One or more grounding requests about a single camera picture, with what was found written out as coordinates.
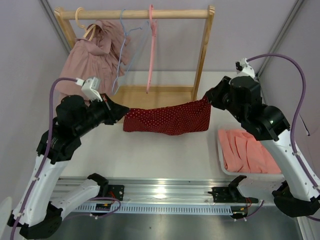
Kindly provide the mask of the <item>dark red dotted garment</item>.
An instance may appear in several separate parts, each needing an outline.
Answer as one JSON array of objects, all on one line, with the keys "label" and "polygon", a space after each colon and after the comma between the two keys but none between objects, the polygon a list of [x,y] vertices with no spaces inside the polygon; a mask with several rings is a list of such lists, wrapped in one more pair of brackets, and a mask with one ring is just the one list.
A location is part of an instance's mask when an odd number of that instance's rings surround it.
[{"label": "dark red dotted garment", "polygon": [[179,136],[209,129],[211,105],[207,97],[175,106],[154,109],[132,108],[123,121],[124,132]]}]

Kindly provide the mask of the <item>dusty pink skirt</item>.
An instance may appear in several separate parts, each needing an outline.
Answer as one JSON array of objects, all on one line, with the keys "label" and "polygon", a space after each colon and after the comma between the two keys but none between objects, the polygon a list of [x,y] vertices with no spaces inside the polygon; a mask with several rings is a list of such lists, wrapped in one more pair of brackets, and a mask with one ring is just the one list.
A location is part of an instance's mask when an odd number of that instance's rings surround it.
[{"label": "dusty pink skirt", "polygon": [[122,25],[114,20],[97,20],[95,35],[91,41],[78,38],[63,66],[61,78],[92,77],[100,79],[98,92],[112,96],[118,84],[116,77],[124,75],[119,63],[128,65],[131,60]]}]

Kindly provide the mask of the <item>pink plastic hanger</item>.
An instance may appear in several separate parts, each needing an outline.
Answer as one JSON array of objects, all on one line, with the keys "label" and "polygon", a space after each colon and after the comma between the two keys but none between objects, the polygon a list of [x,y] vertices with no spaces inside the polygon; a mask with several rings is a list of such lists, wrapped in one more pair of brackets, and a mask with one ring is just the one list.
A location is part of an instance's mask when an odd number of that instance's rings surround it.
[{"label": "pink plastic hanger", "polygon": [[151,47],[150,47],[150,60],[149,60],[149,70],[148,70],[148,79],[146,85],[146,93],[148,94],[151,87],[152,75],[153,75],[153,67],[155,60],[155,48],[156,48],[156,38],[157,38],[157,20],[153,20],[153,11],[154,6],[151,4],[149,6],[149,25],[151,29]]}]

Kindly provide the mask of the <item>cream plastic hanger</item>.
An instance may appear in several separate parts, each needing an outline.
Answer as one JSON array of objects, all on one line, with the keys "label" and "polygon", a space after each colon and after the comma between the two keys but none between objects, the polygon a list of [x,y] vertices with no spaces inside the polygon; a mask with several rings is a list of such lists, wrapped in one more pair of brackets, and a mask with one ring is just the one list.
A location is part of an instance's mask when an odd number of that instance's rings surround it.
[{"label": "cream plastic hanger", "polygon": [[79,21],[79,13],[84,11],[84,10],[85,9],[83,7],[78,7],[77,8],[77,10],[75,11],[75,22],[76,22],[76,24],[77,24],[77,26],[79,28],[84,30],[83,38],[85,38],[88,41],[91,41],[95,36],[97,25],[96,24],[92,24],[89,27],[86,27],[84,24],[80,23],[80,21]]}]

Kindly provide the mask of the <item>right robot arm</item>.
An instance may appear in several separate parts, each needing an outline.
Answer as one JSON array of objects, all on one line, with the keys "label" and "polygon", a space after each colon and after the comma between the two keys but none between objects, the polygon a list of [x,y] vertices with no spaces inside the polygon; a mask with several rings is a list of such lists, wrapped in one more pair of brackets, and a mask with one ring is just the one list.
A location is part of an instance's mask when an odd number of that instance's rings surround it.
[{"label": "right robot arm", "polygon": [[272,201],[285,215],[309,217],[320,209],[320,179],[290,140],[291,126],[282,111],[262,102],[261,85],[250,76],[224,76],[205,96],[212,107],[227,110],[260,142],[280,168],[281,177],[241,177],[228,189],[234,202],[245,197]]}]

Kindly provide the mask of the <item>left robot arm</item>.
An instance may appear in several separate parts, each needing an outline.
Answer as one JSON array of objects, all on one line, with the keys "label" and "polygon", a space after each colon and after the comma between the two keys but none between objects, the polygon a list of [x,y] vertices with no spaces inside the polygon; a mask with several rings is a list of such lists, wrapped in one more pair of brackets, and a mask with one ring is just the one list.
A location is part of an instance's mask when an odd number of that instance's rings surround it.
[{"label": "left robot arm", "polygon": [[106,94],[89,104],[80,95],[69,95],[56,107],[36,149],[33,176],[18,206],[11,212],[8,226],[27,240],[47,239],[66,216],[84,202],[109,198],[109,181],[98,173],[90,174],[75,190],[51,200],[61,173],[81,146],[81,138],[100,124],[114,125],[129,107],[113,102]]}]

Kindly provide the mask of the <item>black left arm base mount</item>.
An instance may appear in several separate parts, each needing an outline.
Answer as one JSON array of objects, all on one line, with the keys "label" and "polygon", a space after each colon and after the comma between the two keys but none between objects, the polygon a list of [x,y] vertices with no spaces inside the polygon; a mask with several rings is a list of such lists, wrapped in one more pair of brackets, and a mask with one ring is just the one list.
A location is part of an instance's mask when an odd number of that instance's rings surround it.
[{"label": "black left arm base mount", "polygon": [[108,179],[99,175],[98,173],[89,175],[87,179],[93,180],[98,185],[99,190],[96,198],[110,197],[120,201],[123,200],[125,193],[124,185],[110,184]]}]

